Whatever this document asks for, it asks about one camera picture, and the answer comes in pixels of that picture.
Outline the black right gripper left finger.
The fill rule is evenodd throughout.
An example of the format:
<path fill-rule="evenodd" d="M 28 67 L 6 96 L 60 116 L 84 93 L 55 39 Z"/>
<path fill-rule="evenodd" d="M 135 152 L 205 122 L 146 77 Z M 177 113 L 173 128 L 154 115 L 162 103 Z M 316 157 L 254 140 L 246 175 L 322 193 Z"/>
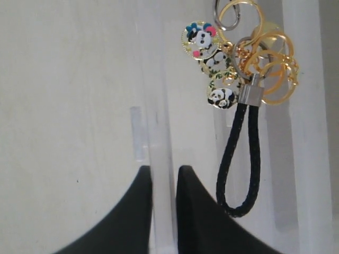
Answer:
<path fill-rule="evenodd" d="M 93 228 L 57 253 L 149 253 L 153 182 L 141 166 L 117 205 Z"/>

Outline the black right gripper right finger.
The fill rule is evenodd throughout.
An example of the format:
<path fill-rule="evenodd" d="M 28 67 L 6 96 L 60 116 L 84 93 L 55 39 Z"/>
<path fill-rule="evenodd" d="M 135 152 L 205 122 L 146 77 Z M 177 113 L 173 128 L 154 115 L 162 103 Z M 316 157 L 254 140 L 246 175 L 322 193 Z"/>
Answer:
<path fill-rule="evenodd" d="M 190 166 L 178 172 L 176 213 L 179 253 L 328 253 L 328 223 L 315 214 L 315 190 L 292 169 L 263 177 L 247 217 L 227 215 Z"/>

